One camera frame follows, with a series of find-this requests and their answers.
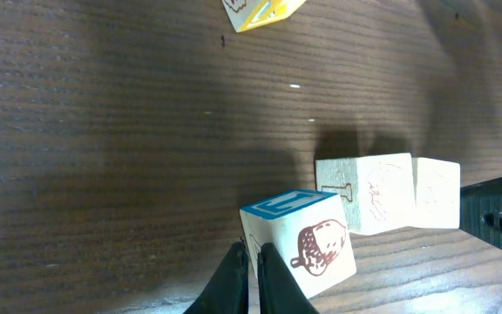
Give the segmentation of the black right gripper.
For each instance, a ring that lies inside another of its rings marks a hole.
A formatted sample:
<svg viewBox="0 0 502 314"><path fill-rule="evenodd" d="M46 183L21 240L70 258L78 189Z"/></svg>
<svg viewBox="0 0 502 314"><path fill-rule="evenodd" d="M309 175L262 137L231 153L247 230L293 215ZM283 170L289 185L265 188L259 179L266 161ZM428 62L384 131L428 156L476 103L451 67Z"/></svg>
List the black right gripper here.
<svg viewBox="0 0 502 314"><path fill-rule="evenodd" d="M502 249L502 177L460 189L460 228Z"/></svg>

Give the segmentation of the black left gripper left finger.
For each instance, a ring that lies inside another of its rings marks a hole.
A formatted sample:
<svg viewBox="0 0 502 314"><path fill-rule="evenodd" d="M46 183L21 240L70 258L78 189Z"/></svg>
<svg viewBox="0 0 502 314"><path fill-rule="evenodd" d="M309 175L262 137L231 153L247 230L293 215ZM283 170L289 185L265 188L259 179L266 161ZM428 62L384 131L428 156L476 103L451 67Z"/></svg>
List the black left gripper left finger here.
<svg viewBox="0 0 502 314"><path fill-rule="evenodd" d="M235 242L184 314L248 314L248 254Z"/></svg>

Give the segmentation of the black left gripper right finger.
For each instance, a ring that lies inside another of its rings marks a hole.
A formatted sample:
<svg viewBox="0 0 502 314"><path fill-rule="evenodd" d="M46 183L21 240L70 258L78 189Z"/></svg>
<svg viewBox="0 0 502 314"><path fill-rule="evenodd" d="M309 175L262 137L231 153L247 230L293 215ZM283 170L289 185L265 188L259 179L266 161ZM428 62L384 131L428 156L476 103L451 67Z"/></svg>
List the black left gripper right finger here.
<svg viewBox="0 0 502 314"><path fill-rule="evenodd" d="M257 262L261 314L318 314L273 243L261 246Z"/></svg>

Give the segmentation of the acorn picture wooden block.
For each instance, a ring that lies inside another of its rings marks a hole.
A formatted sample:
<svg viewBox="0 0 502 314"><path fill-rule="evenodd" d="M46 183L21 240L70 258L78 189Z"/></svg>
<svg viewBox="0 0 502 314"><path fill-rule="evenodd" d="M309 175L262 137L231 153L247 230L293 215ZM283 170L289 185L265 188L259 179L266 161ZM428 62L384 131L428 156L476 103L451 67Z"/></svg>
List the acorn picture wooden block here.
<svg viewBox="0 0 502 314"><path fill-rule="evenodd" d="M292 189L240 209L250 261L271 242L303 294L311 298L356 274L339 194Z"/></svg>

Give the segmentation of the red printed wooden block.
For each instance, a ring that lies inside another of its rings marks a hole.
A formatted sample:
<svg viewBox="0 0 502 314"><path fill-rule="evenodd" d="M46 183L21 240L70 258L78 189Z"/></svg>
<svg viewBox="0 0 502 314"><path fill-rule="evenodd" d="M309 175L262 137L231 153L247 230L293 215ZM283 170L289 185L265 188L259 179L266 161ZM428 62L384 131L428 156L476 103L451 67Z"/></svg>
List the red printed wooden block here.
<svg viewBox="0 0 502 314"><path fill-rule="evenodd" d="M415 213L409 153L317 160L316 188L341 196L349 231L371 236L410 225Z"/></svg>

